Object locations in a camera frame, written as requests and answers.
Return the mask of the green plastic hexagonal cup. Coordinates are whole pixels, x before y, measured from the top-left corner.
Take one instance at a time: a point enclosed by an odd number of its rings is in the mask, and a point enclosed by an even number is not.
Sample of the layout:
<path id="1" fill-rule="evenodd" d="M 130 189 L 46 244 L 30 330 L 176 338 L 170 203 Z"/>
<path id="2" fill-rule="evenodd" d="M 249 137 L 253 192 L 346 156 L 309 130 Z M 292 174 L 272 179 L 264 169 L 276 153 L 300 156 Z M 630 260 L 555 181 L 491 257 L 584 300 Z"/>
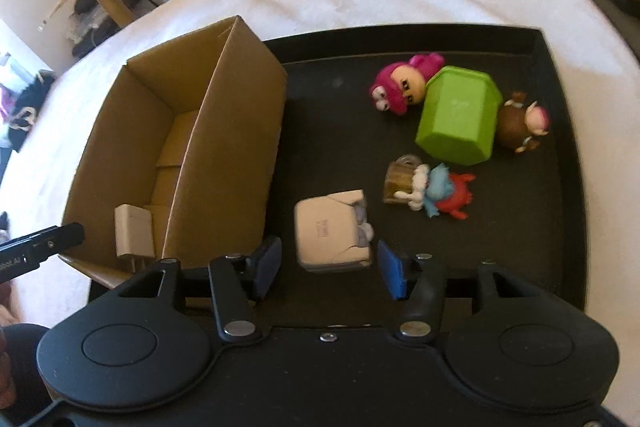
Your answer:
<path id="1" fill-rule="evenodd" d="M 502 102 L 486 72 L 445 66 L 427 83 L 414 142 L 451 164 L 480 164 L 491 158 Z"/>

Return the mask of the brown cardboard box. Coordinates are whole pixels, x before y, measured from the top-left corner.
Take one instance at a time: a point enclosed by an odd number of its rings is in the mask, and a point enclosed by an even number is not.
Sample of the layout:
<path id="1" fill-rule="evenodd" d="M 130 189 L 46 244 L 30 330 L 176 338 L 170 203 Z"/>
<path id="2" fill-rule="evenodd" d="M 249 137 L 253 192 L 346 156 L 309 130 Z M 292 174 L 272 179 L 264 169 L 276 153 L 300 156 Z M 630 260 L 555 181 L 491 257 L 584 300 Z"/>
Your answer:
<path id="1" fill-rule="evenodd" d="M 84 243 L 65 262 L 106 286 L 132 271 L 115 210 L 149 210 L 157 258 L 188 269 L 262 243 L 286 74 L 239 17 L 149 49 L 120 69 L 70 187 L 65 222 Z"/>

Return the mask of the black shallow tray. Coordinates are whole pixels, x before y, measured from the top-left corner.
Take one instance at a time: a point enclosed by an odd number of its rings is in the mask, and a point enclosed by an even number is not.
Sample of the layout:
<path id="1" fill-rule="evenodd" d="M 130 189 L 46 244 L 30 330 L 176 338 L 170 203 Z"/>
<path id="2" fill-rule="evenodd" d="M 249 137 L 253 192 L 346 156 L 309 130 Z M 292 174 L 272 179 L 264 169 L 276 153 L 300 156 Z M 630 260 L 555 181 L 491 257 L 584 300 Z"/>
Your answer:
<path id="1" fill-rule="evenodd" d="M 397 303 L 387 292 L 378 262 L 358 270 L 311 273 L 297 261 L 295 205 L 352 190 L 364 193 L 374 245 L 384 241 L 401 256 L 432 255 L 445 268 L 448 297 L 466 301 L 476 296 L 478 270 L 493 261 L 582 307 L 587 254 L 582 174 L 563 89 L 538 30 L 369 26 L 262 43 L 286 74 L 262 234 L 262 242 L 281 239 L 282 260 L 265 299 L 255 307 L 262 325 L 321 329 L 393 321 Z M 383 67 L 422 52 L 440 54 L 445 66 L 486 72 L 503 101 L 521 91 L 539 102 L 551 118 L 551 131 L 541 146 L 517 154 L 495 145 L 491 158 L 473 166 L 427 155 L 414 142 L 420 109 L 410 108 L 402 116 L 381 113 L 368 95 Z M 445 164 L 451 172 L 473 173 L 473 202 L 464 210 L 468 219 L 429 218 L 424 210 L 384 204 L 387 167 L 404 155 L 416 155 L 430 167 Z M 181 298 L 188 305 L 209 305 L 207 267 L 182 265 Z"/>

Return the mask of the blue smurf beer mug figurine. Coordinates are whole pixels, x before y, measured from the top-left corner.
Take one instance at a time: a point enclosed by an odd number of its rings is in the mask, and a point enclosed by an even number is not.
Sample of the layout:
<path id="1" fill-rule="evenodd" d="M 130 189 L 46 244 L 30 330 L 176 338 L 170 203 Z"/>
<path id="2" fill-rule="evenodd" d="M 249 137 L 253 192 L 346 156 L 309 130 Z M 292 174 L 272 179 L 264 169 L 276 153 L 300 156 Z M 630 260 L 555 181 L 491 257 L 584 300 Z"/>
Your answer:
<path id="1" fill-rule="evenodd" d="M 473 173 L 451 172 L 445 164 L 430 167 L 416 155 L 404 155 L 387 167 L 382 201 L 424 210 L 429 218 L 448 215 L 466 220 L 464 210 L 473 202 L 469 184 L 475 179 Z"/>

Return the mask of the brown haired doll figurine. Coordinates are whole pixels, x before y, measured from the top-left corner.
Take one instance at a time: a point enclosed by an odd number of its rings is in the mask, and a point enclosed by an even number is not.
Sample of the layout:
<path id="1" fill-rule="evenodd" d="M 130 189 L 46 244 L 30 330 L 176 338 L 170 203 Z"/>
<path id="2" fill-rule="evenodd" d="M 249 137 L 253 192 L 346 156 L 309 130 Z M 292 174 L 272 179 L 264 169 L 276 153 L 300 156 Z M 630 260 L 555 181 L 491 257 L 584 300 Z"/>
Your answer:
<path id="1" fill-rule="evenodd" d="M 527 102 L 527 94 L 513 91 L 498 110 L 496 139 L 512 152 L 535 150 L 539 139 L 548 134 L 550 117 L 536 101 Z"/>

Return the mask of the pink monster figurine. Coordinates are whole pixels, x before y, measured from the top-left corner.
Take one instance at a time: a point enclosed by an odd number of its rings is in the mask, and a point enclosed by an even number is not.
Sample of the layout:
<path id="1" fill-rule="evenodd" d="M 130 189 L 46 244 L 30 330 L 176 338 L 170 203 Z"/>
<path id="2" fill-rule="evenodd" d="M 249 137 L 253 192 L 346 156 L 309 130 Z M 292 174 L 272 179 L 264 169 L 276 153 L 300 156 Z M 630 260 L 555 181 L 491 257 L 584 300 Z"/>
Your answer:
<path id="1" fill-rule="evenodd" d="M 371 84 L 370 99 L 379 112 L 405 115 L 410 106 L 424 101 L 428 84 L 445 64 L 440 54 L 429 53 L 387 65 Z"/>

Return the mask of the white wall charger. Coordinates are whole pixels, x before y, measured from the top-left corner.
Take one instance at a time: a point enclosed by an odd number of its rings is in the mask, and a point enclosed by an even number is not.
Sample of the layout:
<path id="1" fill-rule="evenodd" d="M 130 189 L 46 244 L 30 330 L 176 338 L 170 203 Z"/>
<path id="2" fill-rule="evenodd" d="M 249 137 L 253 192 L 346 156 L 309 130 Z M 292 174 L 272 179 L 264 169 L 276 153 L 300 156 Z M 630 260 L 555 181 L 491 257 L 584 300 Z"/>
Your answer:
<path id="1" fill-rule="evenodd" d="M 150 210 L 122 204 L 114 210 L 116 256 L 130 264 L 131 272 L 155 260 L 153 220 Z"/>

